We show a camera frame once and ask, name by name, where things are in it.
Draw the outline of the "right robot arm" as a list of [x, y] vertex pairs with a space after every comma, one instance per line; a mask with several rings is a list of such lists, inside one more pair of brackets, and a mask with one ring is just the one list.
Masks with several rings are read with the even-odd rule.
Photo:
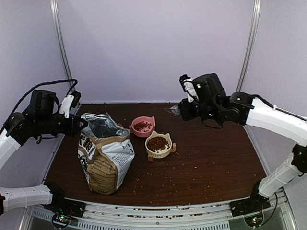
[[216, 128], [226, 121], [243, 126], [260, 127], [293, 140], [296, 144], [289, 157], [273, 173], [257, 182], [246, 200], [249, 211], [257, 211], [264, 199], [307, 172], [307, 119], [273, 105], [257, 94], [237, 91], [226, 95], [215, 73], [196, 78], [182, 75], [179, 78], [187, 98], [179, 103], [184, 121], [199, 117], [204, 123], [214, 120]]

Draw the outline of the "metal food scoop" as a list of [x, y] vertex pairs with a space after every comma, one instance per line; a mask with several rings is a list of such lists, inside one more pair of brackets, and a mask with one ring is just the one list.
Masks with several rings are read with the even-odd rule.
[[180, 116], [180, 109], [178, 107], [165, 108], [164, 110], [174, 116]]

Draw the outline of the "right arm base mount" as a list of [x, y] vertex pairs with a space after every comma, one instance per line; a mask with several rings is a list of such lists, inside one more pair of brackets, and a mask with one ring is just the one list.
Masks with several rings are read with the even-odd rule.
[[249, 213], [260, 212], [271, 207], [268, 199], [246, 198], [229, 203], [233, 217], [246, 215]]

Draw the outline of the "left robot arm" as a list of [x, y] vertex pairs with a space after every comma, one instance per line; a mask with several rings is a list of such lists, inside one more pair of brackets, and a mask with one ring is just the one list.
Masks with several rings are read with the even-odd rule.
[[[10, 115], [0, 134], [0, 165], [7, 160], [28, 139], [39, 144], [44, 139], [57, 138], [59, 134], [74, 137], [87, 127], [83, 118], [70, 113], [81, 94], [73, 91], [60, 102], [55, 92], [33, 90], [29, 106], [21, 113]], [[57, 213], [69, 211], [69, 202], [64, 190], [54, 182], [34, 187], [0, 189], [0, 212], [3, 214], [15, 208], [44, 205]]]

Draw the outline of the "dog food bag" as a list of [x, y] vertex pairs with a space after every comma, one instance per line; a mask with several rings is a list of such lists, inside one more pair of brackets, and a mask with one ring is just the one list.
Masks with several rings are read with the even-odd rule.
[[116, 123], [109, 114], [84, 113], [88, 122], [78, 143], [78, 159], [90, 191], [103, 195], [122, 185], [135, 157], [130, 130]]

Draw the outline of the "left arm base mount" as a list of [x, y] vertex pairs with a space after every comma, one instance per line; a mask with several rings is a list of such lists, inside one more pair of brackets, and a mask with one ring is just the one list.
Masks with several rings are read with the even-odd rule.
[[44, 208], [53, 213], [64, 214], [69, 217], [81, 218], [84, 214], [86, 204], [84, 202], [62, 199], [60, 201], [52, 201], [51, 204], [44, 205]]

